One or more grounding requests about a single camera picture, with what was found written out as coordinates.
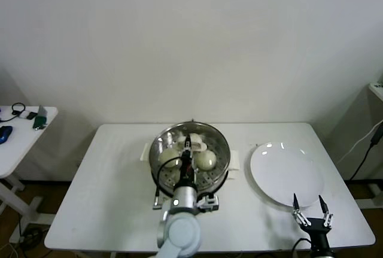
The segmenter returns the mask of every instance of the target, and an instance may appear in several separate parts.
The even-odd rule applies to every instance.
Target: white wall
[[[331,141],[382,47],[381,0],[0,0],[4,100],[60,110],[27,179],[71,179],[108,122],[311,122]]]

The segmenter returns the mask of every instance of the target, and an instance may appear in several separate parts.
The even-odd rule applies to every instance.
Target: computer mouse
[[[7,141],[13,130],[12,126],[2,126],[0,128],[0,144]]]

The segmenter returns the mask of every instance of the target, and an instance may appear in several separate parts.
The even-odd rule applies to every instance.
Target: white table
[[[13,116],[10,106],[0,106],[0,109],[1,119],[6,120]],[[49,125],[58,111],[56,107],[45,107],[45,109],[47,110],[47,124]],[[26,107],[26,110],[37,112],[38,107]],[[54,218],[53,214],[37,213],[36,209],[41,203],[42,197],[35,197],[31,204],[28,205],[15,194],[16,190],[23,190],[24,185],[12,175],[12,172],[46,129],[34,130],[32,129],[33,123],[34,119],[26,120],[20,118],[0,123],[0,127],[5,125],[13,127],[7,142],[0,144],[0,178],[5,178],[13,185],[13,188],[9,190],[0,183],[0,199],[3,201],[3,205],[12,207],[23,216],[21,219],[22,232],[30,223],[50,224]],[[16,227],[10,237],[11,243],[17,243],[18,241],[19,226]]]
[[[383,101],[383,81],[370,83],[369,88],[381,101]]]
[[[155,185],[144,144],[169,125],[102,125],[73,179],[45,239],[52,249],[80,251],[157,251],[160,211],[152,210]],[[375,236],[322,143],[309,124],[218,124],[230,148],[239,152],[241,170],[217,192],[220,209],[199,214],[200,251],[291,250],[306,236],[291,209],[275,205],[249,176],[256,144],[296,144],[316,161],[325,179],[323,198],[334,214],[331,247],[370,245]],[[322,217],[319,202],[304,213]],[[301,243],[301,248],[309,248]]]

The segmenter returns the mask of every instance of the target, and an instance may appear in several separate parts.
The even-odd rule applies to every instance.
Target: table leg
[[[42,202],[42,197],[34,197],[31,204],[28,205],[15,193],[0,183],[0,199],[7,201],[9,207],[15,209],[22,215],[20,224],[17,224],[10,237],[10,243],[18,243],[20,241],[20,231],[23,233],[29,224],[51,225],[53,222],[55,214],[37,212],[37,208]]]
[[[11,185],[12,185],[12,189],[11,191],[13,193],[15,193],[16,191],[18,190],[24,190],[25,186],[24,184],[22,184],[16,176],[14,175],[10,175],[8,176],[5,180],[7,180]],[[0,204],[0,215],[3,213],[3,211],[5,210],[5,208],[7,207],[7,201],[6,200],[3,200],[2,201],[2,204]]]
[[[22,216],[28,216],[31,219],[37,218],[37,212],[35,209],[32,209],[27,203],[22,201],[16,194],[6,188],[2,183],[0,183],[0,199],[6,201],[7,204],[15,209]]]
[[[20,182],[20,180],[13,174],[9,175],[5,180],[7,180],[12,186],[16,186],[17,190],[23,191],[25,185]]]
[[[360,209],[383,209],[383,191],[376,184],[369,184],[369,189],[375,195],[372,199],[356,199]]]

